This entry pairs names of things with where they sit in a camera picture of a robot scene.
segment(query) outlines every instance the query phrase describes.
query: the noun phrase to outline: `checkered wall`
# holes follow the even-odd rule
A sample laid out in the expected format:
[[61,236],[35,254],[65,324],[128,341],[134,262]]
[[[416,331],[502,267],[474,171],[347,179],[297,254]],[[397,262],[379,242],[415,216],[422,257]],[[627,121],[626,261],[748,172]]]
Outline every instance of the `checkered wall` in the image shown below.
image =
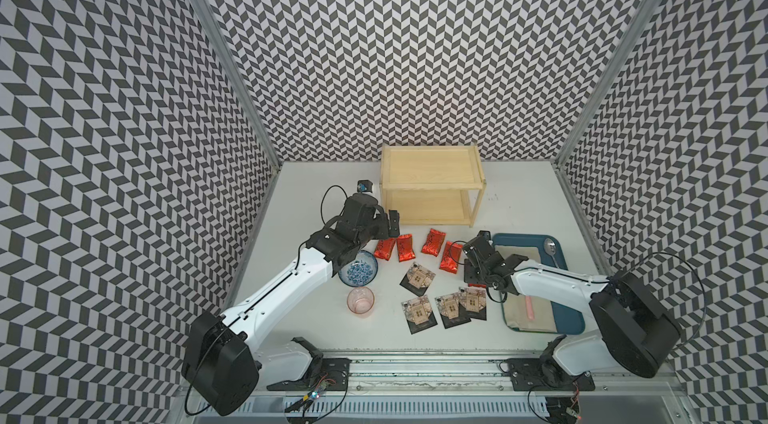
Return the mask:
[[210,0],[284,160],[552,158],[641,0]]
[[[768,422],[766,0],[664,0],[567,171],[618,267],[704,278],[674,365],[705,421]],[[686,332],[698,287],[643,266]]]
[[0,11],[0,421],[159,422],[264,153],[185,0]]

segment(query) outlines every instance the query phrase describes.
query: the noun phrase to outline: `white tabletop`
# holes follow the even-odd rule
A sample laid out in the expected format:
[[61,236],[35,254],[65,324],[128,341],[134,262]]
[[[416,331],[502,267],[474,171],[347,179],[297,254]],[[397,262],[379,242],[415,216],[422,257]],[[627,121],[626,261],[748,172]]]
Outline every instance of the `white tabletop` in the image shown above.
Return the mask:
[[[560,184],[546,161],[484,162],[485,191],[475,227],[436,226],[447,240],[469,240],[479,230],[496,233],[549,234],[558,239],[570,270],[596,274],[587,245]],[[325,190],[339,184],[351,194],[360,179],[379,182],[378,162],[286,163],[280,172],[254,252],[244,270],[236,302],[244,300],[296,258],[296,246],[322,227],[320,200]],[[326,219],[338,214],[344,196],[328,193]],[[433,310],[435,298],[457,292],[462,270],[440,270],[439,258],[421,254],[429,226],[401,226],[413,234],[416,262],[436,277],[427,290]],[[366,247],[373,250],[376,241]],[[321,350],[542,350],[554,334],[519,333],[506,327],[499,304],[489,303],[488,320],[444,329],[438,324],[417,334],[408,330],[400,303],[414,296],[399,285],[412,261],[398,262],[397,249],[389,261],[379,259],[379,273],[368,287],[376,302],[370,315],[360,318],[346,306],[351,287],[338,276],[302,300],[266,338],[264,345],[279,345],[301,336]],[[587,320],[587,330],[594,329]]]

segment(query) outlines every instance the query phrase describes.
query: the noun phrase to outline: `glass cup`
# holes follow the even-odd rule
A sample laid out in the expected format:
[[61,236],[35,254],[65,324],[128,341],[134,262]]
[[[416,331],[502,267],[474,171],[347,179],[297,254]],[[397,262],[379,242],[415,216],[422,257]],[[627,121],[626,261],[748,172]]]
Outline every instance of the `glass cup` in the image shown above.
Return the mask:
[[373,292],[367,287],[356,287],[346,297],[346,305],[355,314],[365,314],[373,308]]

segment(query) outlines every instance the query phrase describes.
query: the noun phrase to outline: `wooden shelf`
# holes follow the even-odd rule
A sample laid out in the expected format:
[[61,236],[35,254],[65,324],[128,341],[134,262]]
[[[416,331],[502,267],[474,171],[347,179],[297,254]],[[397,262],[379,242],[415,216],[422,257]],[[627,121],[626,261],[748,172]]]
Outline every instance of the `wooden shelf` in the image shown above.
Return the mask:
[[[382,199],[401,224],[473,226],[485,175],[476,146],[384,146]],[[469,191],[477,190],[474,207]]]

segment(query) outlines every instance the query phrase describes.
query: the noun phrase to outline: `blue bowl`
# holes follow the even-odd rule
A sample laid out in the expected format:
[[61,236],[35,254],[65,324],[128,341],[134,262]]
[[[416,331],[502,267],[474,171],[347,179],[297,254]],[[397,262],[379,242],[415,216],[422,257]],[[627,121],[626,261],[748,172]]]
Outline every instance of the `blue bowl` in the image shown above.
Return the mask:
[[355,260],[339,271],[341,282],[350,287],[367,285],[379,272],[379,261],[367,250],[359,250]]

